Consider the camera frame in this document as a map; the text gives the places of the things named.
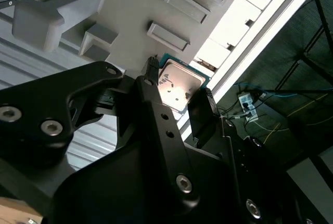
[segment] power strip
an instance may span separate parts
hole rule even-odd
[[[241,108],[243,109],[245,118],[248,122],[257,121],[258,114],[255,106],[253,105],[253,99],[250,93],[241,93],[238,95],[238,100],[240,102]]]

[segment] blue cable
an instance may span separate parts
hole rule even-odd
[[[237,86],[237,85],[250,86],[250,87],[256,88],[258,90],[261,90],[262,92],[265,92],[266,94],[270,94],[272,96],[277,96],[277,97],[293,97],[293,96],[298,95],[298,94],[278,95],[278,94],[275,94],[275,93],[272,93],[272,92],[267,92],[266,90],[261,89],[259,86],[256,86],[256,85],[253,85],[253,84],[250,84],[250,83],[245,83],[245,82],[237,82],[237,83],[234,84],[234,86]],[[322,90],[333,90],[333,88],[322,89]]]

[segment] corrugated metal wall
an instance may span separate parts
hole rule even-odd
[[[34,49],[14,39],[11,24],[0,20],[0,89],[87,63],[61,48],[52,53]],[[80,169],[114,151],[116,143],[116,117],[104,116],[101,121],[75,133],[68,149],[68,161],[75,169]]]

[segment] yellow cable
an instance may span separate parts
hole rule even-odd
[[[269,139],[270,135],[273,134],[276,130],[276,128],[278,128],[280,126],[280,123],[278,123],[275,128],[268,134],[268,136],[266,137],[264,144],[266,143],[266,141]]]
[[[322,96],[316,98],[316,100],[320,100],[320,99],[322,99],[323,97],[325,97],[326,95],[328,95],[328,94],[322,95]],[[296,112],[298,112],[298,111],[300,111],[300,110],[302,110],[302,109],[308,107],[309,105],[313,104],[314,102],[315,102],[315,100],[309,102],[308,104],[305,104],[304,106],[300,107],[299,109],[296,109],[295,111],[291,112],[287,117],[289,117],[289,116],[295,114]]]

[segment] bolt head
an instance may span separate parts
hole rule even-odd
[[[252,200],[250,200],[250,199],[246,200],[246,208],[254,219],[261,218],[260,210]]]
[[[261,143],[256,138],[251,138],[251,141],[257,146],[261,147]]]
[[[0,120],[5,122],[14,122],[22,117],[22,112],[15,107],[0,107]]]
[[[225,119],[225,122],[229,125],[229,127],[233,127],[234,124],[232,123],[232,121]]]
[[[179,187],[179,189],[183,193],[189,194],[192,191],[192,183],[186,176],[184,176],[184,175],[177,176],[176,183],[177,183],[177,186]]]
[[[62,132],[63,127],[57,121],[47,120],[42,123],[41,130],[47,135],[56,136]]]

